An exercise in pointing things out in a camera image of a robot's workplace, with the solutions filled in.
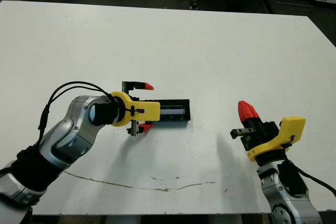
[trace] scratch mark on table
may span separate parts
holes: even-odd
[[[195,183],[195,184],[190,184],[190,185],[186,185],[186,186],[182,186],[179,188],[145,188],[145,187],[134,187],[134,186],[127,186],[127,185],[123,185],[123,184],[117,184],[117,183],[112,183],[112,182],[107,182],[107,181],[102,181],[102,180],[97,180],[97,179],[93,179],[93,178],[86,178],[86,177],[82,177],[67,171],[64,171],[64,173],[72,176],[72,177],[76,177],[76,178],[80,178],[80,179],[84,179],[84,180],[88,180],[91,182],[98,182],[98,183],[102,183],[102,184],[107,184],[107,185],[111,185],[111,186],[120,186],[120,187],[125,187],[125,188],[132,188],[132,189],[140,189],[140,190],[152,190],[152,191],[164,191],[164,192],[169,192],[169,191],[178,191],[178,190],[182,190],[188,187],[192,187],[192,186],[201,186],[201,185],[206,185],[206,184],[215,184],[215,183],[220,183],[223,182],[225,179],[231,177],[227,176],[226,178],[222,179],[219,182],[215,182],[215,181],[211,181],[211,182],[203,182],[203,183]]]

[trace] black rectangular object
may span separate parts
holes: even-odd
[[[145,100],[146,102],[160,103],[160,122],[190,121],[190,100]]]

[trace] red cone-shaped fingertip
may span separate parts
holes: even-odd
[[[238,114],[240,121],[243,122],[247,118],[258,118],[258,113],[254,110],[253,106],[245,101],[238,102]]]
[[[145,89],[154,90],[154,87],[152,85],[148,84],[147,82],[145,82]]]
[[[143,127],[142,132],[146,132],[146,131],[149,131],[151,127],[153,127],[153,124],[152,123],[142,123],[142,124],[139,124],[139,127]]]

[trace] white table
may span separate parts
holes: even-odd
[[[239,100],[264,121],[307,118],[288,156],[336,186],[336,49],[306,17],[1,2],[0,29],[1,166],[37,140],[47,99],[67,81],[109,91],[146,81],[155,90],[133,94],[191,101],[187,126],[157,126],[139,138],[103,128],[35,214],[269,212],[257,164],[229,134],[241,127]],[[81,94],[96,93],[65,94],[48,129]],[[336,209],[329,191],[305,181],[318,210]]]

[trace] yellow plastic mount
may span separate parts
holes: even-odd
[[[291,137],[295,136],[292,144],[299,141],[303,132],[304,124],[306,122],[305,118],[300,116],[287,116],[282,119],[279,134],[273,138],[271,141],[260,144],[252,148],[247,156],[251,161],[255,161],[255,157],[269,151],[282,149],[282,144],[287,144],[291,142]]]
[[[135,112],[134,116],[131,116],[130,111],[125,111],[124,118],[113,124],[113,126],[124,126],[131,120],[137,121],[159,121],[160,120],[160,103],[159,102],[141,102],[132,101],[130,96],[121,91],[115,91],[111,93],[114,97],[119,97],[125,104],[125,108],[130,110],[132,106],[134,109],[144,110],[144,113]]]

